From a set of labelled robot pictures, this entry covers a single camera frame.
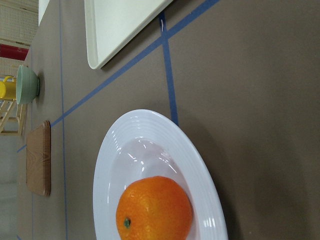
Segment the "white round plate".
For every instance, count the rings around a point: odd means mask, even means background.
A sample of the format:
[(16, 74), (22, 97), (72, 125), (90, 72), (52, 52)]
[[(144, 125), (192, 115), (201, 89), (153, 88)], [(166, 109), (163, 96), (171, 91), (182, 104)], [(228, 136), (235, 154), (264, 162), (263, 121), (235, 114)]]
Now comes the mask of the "white round plate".
[(190, 240), (226, 240), (226, 221), (214, 181), (198, 150), (171, 120), (137, 109), (107, 131), (93, 178), (93, 219), (98, 240), (117, 240), (116, 209), (133, 182), (154, 176), (174, 180), (193, 207)]

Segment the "orange fruit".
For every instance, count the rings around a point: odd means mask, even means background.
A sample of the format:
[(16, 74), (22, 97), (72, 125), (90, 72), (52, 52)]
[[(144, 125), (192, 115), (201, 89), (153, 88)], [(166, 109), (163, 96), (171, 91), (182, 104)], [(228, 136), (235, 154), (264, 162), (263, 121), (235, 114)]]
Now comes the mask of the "orange fruit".
[(185, 240), (192, 227), (193, 207), (174, 180), (154, 176), (125, 189), (115, 216), (122, 240)]

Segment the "cream bear serving tray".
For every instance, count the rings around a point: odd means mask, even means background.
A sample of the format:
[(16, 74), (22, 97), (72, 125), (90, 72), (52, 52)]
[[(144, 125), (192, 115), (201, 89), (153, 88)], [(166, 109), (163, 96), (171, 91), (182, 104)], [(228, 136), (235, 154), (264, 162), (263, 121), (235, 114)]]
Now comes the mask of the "cream bear serving tray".
[(170, 0), (85, 0), (90, 68), (102, 68), (170, 3)]

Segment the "brown wooden tray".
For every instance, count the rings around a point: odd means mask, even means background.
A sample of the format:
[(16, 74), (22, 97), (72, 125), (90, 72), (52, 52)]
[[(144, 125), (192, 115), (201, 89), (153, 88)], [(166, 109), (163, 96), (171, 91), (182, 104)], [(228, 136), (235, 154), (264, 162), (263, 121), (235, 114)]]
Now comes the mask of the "brown wooden tray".
[(51, 124), (48, 120), (27, 135), (26, 185), (37, 195), (51, 194)]

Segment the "green ceramic bowl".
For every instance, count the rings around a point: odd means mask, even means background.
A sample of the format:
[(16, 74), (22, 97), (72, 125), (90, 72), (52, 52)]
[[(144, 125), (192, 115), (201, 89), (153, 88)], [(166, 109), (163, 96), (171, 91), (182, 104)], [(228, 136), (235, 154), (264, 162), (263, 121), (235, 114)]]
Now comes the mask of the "green ceramic bowl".
[(40, 94), (40, 80), (35, 72), (24, 65), (18, 67), (16, 76), (16, 102), (28, 104)]

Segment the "yellow mug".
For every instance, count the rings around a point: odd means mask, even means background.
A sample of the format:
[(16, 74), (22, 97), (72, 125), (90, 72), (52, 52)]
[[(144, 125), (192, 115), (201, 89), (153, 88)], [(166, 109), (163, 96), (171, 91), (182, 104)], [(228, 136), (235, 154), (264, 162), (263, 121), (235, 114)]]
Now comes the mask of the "yellow mug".
[(16, 99), (16, 78), (14, 76), (6, 76), (0, 81), (0, 99), (15, 100)]

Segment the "red cylinder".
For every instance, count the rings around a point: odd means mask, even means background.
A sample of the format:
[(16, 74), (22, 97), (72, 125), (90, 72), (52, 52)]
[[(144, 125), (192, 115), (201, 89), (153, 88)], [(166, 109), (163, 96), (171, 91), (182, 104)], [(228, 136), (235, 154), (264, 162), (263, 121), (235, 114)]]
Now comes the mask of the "red cylinder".
[(7, 44), (0, 44), (0, 56), (2, 58), (24, 61), (29, 50), (27, 48), (16, 47)]

